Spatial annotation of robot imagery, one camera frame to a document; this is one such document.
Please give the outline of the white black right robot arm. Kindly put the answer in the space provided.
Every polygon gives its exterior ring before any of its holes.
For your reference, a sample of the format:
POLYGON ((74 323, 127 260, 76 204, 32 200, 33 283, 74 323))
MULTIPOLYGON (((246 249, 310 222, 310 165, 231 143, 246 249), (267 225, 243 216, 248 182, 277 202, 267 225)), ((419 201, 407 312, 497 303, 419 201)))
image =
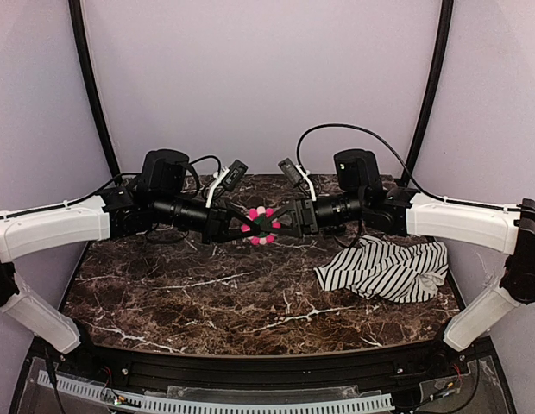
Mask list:
POLYGON ((429 195, 420 189, 383 187, 375 155, 349 149, 333 157, 341 193, 297 199, 266 211, 260 228, 300 238, 348 222, 387 235, 428 236, 493 249, 507 256, 501 279, 445 325, 443 341, 466 349, 507 313, 535 302, 535 202, 481 204, 429 195))

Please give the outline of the pink flower brooch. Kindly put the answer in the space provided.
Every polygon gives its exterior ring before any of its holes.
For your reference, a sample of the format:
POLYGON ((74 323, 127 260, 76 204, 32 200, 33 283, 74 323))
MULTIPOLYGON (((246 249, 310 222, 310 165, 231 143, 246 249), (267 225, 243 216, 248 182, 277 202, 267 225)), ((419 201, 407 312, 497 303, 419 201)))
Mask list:
POLYGON ((258 225, 260 228, 260 233, 258 235, 252 235, 248 238, 249 242, 253 246, 262 246, 271 244, 275 241, 276 234, 274 229, 280 228, 280 223, 277 219, 274 219, 269 223, 270 230, 266 231, 262 229, 261 226, 264 224, 268 218, 271 218, 274 215, 274 209, 266 208, 264 206, 258 206, 252 209, 249 209, 247 218, 252 221, 254 224, 258 225))

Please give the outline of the black white striped garment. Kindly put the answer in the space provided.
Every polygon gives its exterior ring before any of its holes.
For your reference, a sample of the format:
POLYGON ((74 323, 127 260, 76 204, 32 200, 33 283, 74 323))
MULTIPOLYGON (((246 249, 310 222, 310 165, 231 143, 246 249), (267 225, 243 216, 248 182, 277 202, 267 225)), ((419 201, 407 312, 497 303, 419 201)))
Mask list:
POLYGON ((357 247, 345 248, 314 273, 326 292, 347 289, 366 299, 410 304, 435 298, 448 268, 442 242, 404 247, 367 235, 357 247))

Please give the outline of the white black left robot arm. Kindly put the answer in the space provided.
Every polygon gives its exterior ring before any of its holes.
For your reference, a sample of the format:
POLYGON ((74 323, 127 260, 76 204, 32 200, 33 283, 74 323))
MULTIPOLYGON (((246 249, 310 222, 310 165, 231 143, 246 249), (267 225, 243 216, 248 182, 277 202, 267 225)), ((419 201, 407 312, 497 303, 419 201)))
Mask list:
POLYGON ((82 348, 85 331, 41 298, 16 273, 14 261, 49 248, 150 232, 158 224, 201 235, 204 244, 257 236, 261 229, 229 203, 217 202, 218 187, 232 191, 247 172, 235 160, 221 167, 204 202, 201 187, 183 193, 187 175, 199 181, 188 155, 171 149, 146 154, 139 173, 122 174, 90 195, 29 210, 0 212, 0 311, 61 354, 82 348))

